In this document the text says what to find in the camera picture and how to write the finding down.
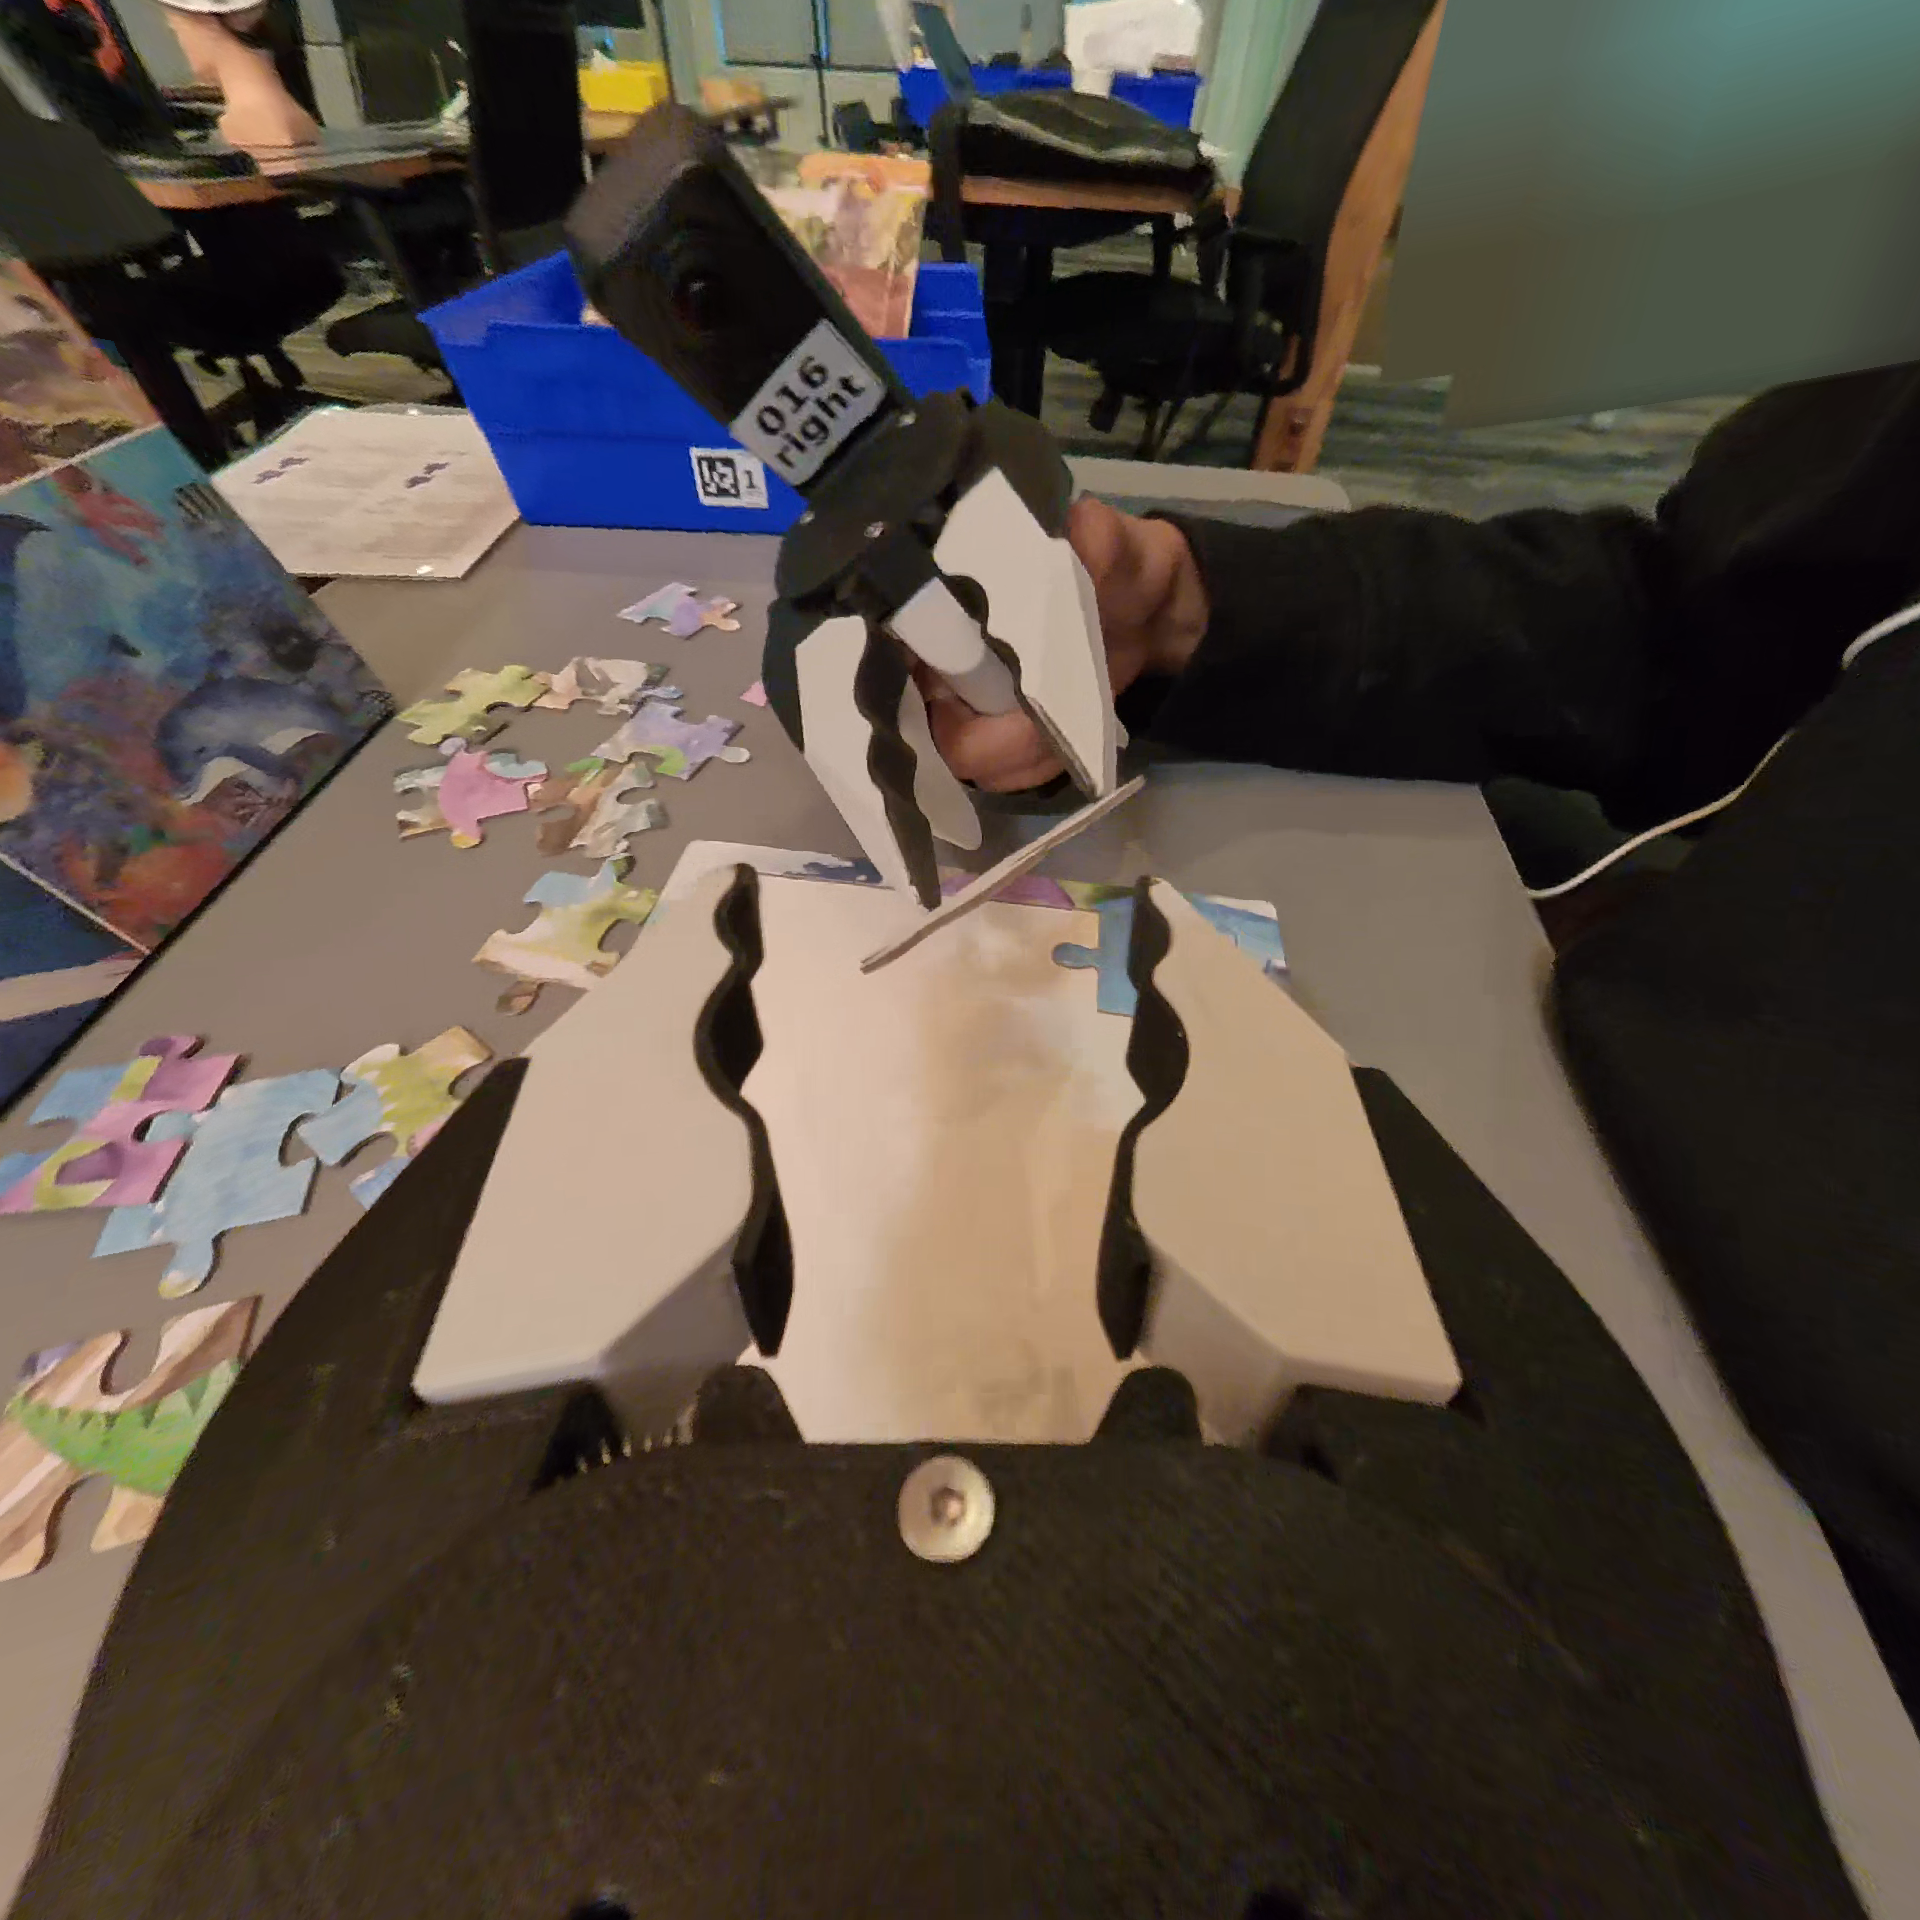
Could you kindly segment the person's right forearm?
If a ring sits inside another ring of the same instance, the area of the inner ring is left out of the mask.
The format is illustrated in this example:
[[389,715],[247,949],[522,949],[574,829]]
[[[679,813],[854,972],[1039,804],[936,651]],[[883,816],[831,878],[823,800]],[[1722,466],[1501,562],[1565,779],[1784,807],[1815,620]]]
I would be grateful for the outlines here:
[[1176,538],[1121,718],[1155,744],[1335,778],[1593,794],[1685,810],[1734,759],[1696,708],[1683,554],[1653,517],[1417,509]]

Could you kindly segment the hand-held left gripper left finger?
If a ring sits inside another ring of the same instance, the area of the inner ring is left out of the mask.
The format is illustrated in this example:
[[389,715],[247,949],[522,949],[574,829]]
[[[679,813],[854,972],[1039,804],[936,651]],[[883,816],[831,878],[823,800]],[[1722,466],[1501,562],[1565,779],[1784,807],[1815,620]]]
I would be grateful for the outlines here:
[[423,1404],[589,1386],[625,1427],[674,1427],[714,1371],[777,1355],[794,1245],[745,1098],[762,958],[758,871],[714,869],[529,1047],[416,1363]]

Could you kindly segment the person's right hand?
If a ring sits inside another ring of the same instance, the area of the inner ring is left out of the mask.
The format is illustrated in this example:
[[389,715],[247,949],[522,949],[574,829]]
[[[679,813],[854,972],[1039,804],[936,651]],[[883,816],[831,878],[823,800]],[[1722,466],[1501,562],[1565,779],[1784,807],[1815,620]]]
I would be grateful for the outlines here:
[[[1067,542],[1095,589],[1112,691],[1185,669],[1209,623],[1209,598],[1185,533],[1169,518],[1135,517],[1080,496]],[[1065,774],[1042,730],[1023,710],[978,714],[920,666],[928,730],[947,765],[989,794],[1025,794]]]

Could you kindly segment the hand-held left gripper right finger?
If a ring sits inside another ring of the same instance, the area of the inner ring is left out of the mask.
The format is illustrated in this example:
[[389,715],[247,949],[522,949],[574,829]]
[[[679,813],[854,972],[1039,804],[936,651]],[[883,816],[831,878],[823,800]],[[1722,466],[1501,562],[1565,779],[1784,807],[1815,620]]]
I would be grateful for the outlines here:
[[1135,892],[1121,1128],[1095,1263],[1118,1360],[1182,1376],[1215,1443],[1299,1392],[1463,1386],[1349,1053],[1170,882]]

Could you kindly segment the forest picture puzzle board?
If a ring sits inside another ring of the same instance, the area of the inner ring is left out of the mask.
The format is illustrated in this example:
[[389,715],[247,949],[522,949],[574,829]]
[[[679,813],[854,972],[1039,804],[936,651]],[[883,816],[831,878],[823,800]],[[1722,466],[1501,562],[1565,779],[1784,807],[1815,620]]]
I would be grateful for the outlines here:
[[930,191],[871,171],[771,182],[763,197],[875,341],[912,330]]

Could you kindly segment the blue storage bin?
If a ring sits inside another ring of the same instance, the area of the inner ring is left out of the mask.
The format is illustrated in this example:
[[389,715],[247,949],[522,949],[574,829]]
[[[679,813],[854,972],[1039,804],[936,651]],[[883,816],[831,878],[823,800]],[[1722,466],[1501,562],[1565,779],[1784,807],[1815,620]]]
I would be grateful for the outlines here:
[[[1070,91],[1073,71],[1063,63],[973,63],[975,91],[984,99],[1013,91]],[[906,122],[928,131],[934,114],[950,103],[944,74],[936,63],[912,63],[896,71],[898,101]],[[1195,114],[1200,78],[1194,71],[1150,71],[1146,75],[1118,74],[1112,96],[1135,104],[1170,128],[1189,128]]]

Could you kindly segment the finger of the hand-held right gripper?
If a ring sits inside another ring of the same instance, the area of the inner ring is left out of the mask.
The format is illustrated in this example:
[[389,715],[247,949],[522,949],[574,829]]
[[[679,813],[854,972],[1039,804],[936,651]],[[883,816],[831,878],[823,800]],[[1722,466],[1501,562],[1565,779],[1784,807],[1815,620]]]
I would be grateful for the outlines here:
[[878,878],[942,900],[944,778],[903,648],[863,614],[833,614],[797,651],[803,756]]
[[939,677],[978,714],[1023,708],[1091,800],[1118,789],[1121,719],[1095,589],[1065,538],[1054,487],[1035,511],[989,466],[938,538],[938,580],[957,604]]

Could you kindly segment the black bag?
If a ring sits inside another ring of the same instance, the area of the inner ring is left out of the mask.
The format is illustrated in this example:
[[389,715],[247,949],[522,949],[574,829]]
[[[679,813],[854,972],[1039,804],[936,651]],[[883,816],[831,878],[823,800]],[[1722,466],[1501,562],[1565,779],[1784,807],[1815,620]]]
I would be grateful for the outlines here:
[[962,175],[1095,184],[1206,187],[1211,158],[1189,128],[1067,87],[975,91],[944,108],[944,140]]

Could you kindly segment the blue triceratops body puzzle piece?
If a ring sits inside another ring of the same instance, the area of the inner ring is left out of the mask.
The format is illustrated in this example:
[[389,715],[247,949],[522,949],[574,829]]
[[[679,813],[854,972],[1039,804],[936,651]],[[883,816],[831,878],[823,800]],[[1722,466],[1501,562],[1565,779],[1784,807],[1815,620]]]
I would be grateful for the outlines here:
[[[1053,960],[1062,968],[1095,974],[1095,1005],[1110,1018],[1133,1018],[1137,988],[1129,976],[1135,928],[1135,896],[1118,885],[1067,882],[1067,898],[1077,909],[1093,911],[1098,934],[1093,944],[1057,944]],[[1279,907],[1270,900],[1192,893],[1189,902],[1237,949],[1250,954],[1263,972],[1283,978],[1287,967]]]

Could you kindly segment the jigsaw puzzle pieces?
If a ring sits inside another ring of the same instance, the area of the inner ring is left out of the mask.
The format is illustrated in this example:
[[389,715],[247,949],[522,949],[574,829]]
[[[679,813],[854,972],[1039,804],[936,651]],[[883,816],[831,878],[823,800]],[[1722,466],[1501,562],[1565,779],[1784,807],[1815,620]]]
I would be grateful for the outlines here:
[[[529,819],[542,871],[522,928],[495,928],[471,965],[501,978],[496,1008],[589,991],[618,963],[615,925],[641,925],[656,892],[634,882],[629,844],[665,824],[655,789],[706,764],[741,764],[739,719],[681,714],[662,663],[577,656],[552,671],[466,669],[401,714],[419,765],[391,778],[402,844],[441,837],[471,858],[493,820]],[[5,1216],[101,1212],[97,1256],[162,1250],[159,1293],[202,1291],[224,1236],[307,1208],[322,1166],[391,1151],[353,1178],[371,1208],[435,1140],[495,1048],[465,1023],[419,1045],[366,1047],[342,1064],[241,1082],[256,1051],[205,1051],[202,1036],[143,1043],[123,1064],[65,1071],[34,1123],[70,1120],[45,1157],[5,1158]],[[58,1517],[88,1479],[110,1484],[93,1550],[143,1542],[208,1419],[241,1374],[256,1299],[169,1318],[151,1371],[110,1387],[123,1331],[58,1344],[5,1379],[2,1579],[58,1547]]]

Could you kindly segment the white puzzle tray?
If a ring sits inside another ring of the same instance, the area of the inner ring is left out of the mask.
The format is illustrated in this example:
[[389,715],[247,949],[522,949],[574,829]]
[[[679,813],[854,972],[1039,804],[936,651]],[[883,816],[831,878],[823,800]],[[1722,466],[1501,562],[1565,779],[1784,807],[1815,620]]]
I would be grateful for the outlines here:
[[711,839],[662,902],[731,864],[760,875],[749,1100],[797,1260],[763,1366],[803,1435],[1089,1440],[1126,1371],[1098,1318],[1098,1242],[1141,1101],[1129,1018],[1053,960],[1098,936],[1065,892],[1089,879],[1032,872],[865,976],[911,900],[854,859]]

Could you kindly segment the laminated instruction sheet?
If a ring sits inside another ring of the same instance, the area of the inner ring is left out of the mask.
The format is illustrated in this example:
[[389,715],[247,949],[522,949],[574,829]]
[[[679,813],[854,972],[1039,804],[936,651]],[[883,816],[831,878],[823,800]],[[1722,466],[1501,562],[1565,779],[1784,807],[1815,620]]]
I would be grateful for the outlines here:
[[457,583],[522,518],[483,427],[453,406],[321,406],[211,485],[307,580]]

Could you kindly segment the animal picture board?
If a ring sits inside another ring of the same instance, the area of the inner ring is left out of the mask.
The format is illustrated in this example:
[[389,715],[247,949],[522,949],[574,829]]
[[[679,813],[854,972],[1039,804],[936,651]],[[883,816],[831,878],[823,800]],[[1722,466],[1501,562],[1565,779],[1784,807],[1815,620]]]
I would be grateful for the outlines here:
[[5,254],[5,1103],[391,710],[134,375]]

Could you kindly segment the blue plastic bin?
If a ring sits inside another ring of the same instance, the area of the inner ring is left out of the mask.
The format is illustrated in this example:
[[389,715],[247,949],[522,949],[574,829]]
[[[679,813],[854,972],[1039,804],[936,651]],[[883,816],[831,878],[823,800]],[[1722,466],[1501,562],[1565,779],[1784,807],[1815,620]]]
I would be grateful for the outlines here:
[[920,268],[875,341],[768,213],[645,221],[423,314],[519,514],[542,525],[782,535],[841,511],[855,544],[954,485],[989,423],[975,268]]

